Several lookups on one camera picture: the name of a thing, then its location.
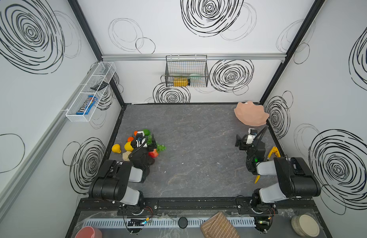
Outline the yellow fake lemon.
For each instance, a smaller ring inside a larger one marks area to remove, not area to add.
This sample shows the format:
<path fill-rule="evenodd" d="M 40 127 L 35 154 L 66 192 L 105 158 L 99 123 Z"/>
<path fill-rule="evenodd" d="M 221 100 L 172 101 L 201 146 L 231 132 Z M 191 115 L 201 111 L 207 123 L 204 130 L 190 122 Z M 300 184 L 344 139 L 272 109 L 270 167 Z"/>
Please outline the yellow fake lemon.
<path fill-rule="evenodd" d="M 125 145 L 124 145 L 124 149 L 126 151 L 129 151 L 129 152 L 132 152 L 134 150 L 134 148 L 132 147 L 131 145 L 131 141 L 127 142 Z"/>

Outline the red fake apple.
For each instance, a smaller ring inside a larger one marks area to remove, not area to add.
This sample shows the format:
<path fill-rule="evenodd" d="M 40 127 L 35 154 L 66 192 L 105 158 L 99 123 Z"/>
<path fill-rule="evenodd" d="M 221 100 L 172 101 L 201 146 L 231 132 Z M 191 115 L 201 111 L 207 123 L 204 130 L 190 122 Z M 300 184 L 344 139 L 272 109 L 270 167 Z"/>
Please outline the red fake apple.
<path fill-rule="evenodd" d="M 157 158 L 157 157 L 158 157 L 158 155 L 159 155 L 159 153 L 158 153 L 157 149 L 154 149 L 153 151 L 150 151 L 150 152 L 148 153 L 148 155 L 149 155 L 151 158 Z"/>

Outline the pink wavy fruit bowl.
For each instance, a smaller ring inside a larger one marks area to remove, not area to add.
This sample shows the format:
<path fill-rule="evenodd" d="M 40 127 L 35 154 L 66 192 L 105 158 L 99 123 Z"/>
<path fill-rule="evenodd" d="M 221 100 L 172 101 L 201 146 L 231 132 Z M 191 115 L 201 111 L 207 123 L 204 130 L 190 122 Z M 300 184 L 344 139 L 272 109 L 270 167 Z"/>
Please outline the pink wavy fruit bowl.
<path fill-rule="evenodd" d="M 265 112 L 262 105 L 256 105 L 252 101 L 239 102 L 234 109 L 239 121 L 247 126 L 259 127 L 266 124 L 269 114 Z"/>

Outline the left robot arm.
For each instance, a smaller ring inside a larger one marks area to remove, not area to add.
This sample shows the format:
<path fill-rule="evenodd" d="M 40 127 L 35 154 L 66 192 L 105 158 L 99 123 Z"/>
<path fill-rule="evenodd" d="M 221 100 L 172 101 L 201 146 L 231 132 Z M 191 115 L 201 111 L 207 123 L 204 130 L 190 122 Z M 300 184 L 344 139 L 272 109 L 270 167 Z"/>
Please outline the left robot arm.
<path fill-rule="evenodd" d="M 143 209 L 143 193 L 130 188 L 128 183 L 143 183 L 146 180 L 150 166 L 158 156 L 158 144 L 148 130 L 136 131 L 124 149 L 123 161 L 106 160 L 101 165 L 90 185 L 89 197 Z"/>

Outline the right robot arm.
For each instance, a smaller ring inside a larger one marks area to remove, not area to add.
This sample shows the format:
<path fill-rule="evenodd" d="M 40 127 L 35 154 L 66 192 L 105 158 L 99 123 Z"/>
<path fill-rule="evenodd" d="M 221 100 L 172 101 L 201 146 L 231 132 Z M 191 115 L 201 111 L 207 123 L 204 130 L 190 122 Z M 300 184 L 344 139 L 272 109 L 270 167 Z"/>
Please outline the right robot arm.
<path fill-rule="evenodd" d="M 276 176 L 278 180 L 273 185 L 256 189 L 251 196 L 251 207 L 262 210 L 279 201 L 320 196 L 321 185 L 303 158 L 265 158 L 262 137 L 266 131 L 267 127 L 261 131 L 249 129 L 248 134 L 243 137 L 236 136 L 235 147 L 246 152 L 247 170 L 257 177 Z"/>

